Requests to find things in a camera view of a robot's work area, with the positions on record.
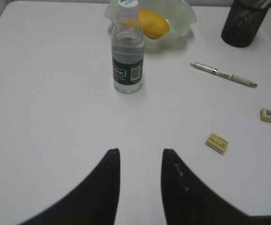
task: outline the water bottle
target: water bottle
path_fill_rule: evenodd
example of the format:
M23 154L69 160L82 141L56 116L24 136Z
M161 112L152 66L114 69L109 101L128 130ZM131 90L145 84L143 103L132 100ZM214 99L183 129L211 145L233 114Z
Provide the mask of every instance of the water bottle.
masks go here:
M118 0L111 51L114 86L123 93L135 92L142 86L145 36L138 13L138 0Z

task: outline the mesh pen cup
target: mesh pen cup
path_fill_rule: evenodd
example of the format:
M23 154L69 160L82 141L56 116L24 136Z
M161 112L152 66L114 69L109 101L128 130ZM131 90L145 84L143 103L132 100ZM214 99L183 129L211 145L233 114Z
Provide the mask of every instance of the mesh pen cup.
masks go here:
M234 0L225 22L221 38L234 47L249 46L271 6L261 8L261 0Z

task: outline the lemon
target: lemon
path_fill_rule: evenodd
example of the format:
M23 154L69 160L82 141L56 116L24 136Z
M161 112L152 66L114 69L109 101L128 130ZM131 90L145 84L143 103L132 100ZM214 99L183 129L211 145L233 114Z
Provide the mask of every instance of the lemon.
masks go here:
M155 12L140 8L138 19L144 34L148 38L158 39L169 32L168 22ZM136 22L133 20L126 21L125 25L137 27Z

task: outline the black object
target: black object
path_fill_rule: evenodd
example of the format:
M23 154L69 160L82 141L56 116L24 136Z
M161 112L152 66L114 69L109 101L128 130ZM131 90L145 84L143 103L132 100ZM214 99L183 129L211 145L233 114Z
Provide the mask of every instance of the black object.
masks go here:
M259 0L234 0L221 33L221 38L234 47L247 47L254 40L265 18L269 4L260 8Z
M221 199L170 149L162 155L161 194L168 225L271 225L271 216L250 217Z
M67 196L22 225L113 225L120 191L120 153L109 150Z

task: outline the bottle label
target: bottle label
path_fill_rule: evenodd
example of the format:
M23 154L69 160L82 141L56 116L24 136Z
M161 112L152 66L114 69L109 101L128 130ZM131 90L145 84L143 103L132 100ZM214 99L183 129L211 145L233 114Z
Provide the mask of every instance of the bottle label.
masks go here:
M134 64L124 64L112 58L113 79L123 85L136 84L143 73L143 59Z

